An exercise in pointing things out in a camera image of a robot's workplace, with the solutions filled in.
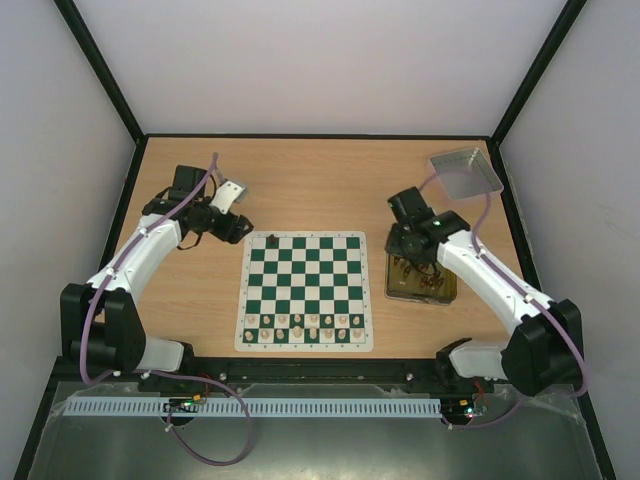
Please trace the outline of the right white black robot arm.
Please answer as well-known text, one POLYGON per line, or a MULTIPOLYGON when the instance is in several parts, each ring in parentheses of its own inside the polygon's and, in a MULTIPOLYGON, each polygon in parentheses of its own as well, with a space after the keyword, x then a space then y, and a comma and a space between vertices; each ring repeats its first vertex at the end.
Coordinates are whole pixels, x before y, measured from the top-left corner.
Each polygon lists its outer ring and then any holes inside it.
POLYGON ((573 385, 577 395, 586 392, 586 363, 569 331, 579 309, 569 300, 552 300, 513 273, 458 214, 399 214, 386 250, 453 272, 493 311, 509 336, 504 344, 464 339, 444 349, 445 361, 436 367, 443 389, 455 392, 472 377, 482 377, 505 380, 529 397, 559 384, 573 385))

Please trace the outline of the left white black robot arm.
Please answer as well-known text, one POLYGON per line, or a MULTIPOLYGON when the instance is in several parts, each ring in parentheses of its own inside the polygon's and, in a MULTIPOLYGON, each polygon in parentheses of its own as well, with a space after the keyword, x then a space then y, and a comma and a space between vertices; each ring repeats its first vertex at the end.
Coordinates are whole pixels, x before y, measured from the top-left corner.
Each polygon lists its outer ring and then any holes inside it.
POLYGON ((176 372, 189 346, 147 334, 138 312, 146 285, 189 233, 209 233, 237 244, 253 230, 243 215, 209 204, 151 200, 116 256, 84 284, 60 296, 63 355, 78 362, 82 381, 94 385, 116 373, 176 372))

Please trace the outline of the gold tin with dark pieces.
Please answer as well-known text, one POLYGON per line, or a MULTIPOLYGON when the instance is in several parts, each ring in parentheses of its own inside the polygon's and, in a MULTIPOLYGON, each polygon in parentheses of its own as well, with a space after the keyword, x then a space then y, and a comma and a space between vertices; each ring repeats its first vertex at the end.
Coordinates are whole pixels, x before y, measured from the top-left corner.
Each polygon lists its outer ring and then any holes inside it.
POLYGON ((385 295, 391 299, 450 305, 458 293, 458 278, 439 263, 424 264, 403 256, 389 235, 385 244, 385 295))

